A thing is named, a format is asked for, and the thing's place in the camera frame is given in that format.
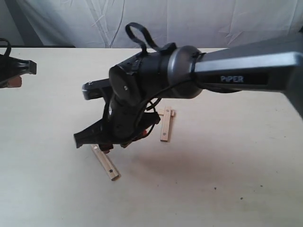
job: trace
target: wooden block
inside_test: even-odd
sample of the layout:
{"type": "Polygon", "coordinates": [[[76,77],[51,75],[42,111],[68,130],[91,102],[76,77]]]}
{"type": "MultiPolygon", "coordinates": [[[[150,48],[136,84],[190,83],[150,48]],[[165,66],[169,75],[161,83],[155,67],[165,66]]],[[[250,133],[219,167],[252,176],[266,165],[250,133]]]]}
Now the wooden block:
{"type": "Polygon", "coordinates": [[[109,157],[106,154],[104,154],[103,151],[100,150],[100,148],[97,144],[92,144],[91,148],[92,148],[93,152],[95,153],[99,162],[102,164],[102,166],[105,169],[109,178],[112,181],[116,180],[119,177],[119,172],[117,171],[116,167],[111,162],[109,157]]]}
{"type": "MultiPolygon", "coordinates": [[[[163,115],[164,115],[164,110],[157,110],[157,112],[158,112],[158,114],[159,114],[160,116],[163,116],[163,115]]],[[[170,116],[171,116],[171,117],[174,117],[174,116],[175,116],[175,111],[174,111],[174,110],[171,110],[170,116]]]]}
{"type": "Polygon", "coordinates": [[[171,115],[171,107],[167,106],[164,109],[164,115],[162,118],[162,129],[161,129],[160,140],[163,142],[167,142],[169,140],[170,115],[171,115]]]}

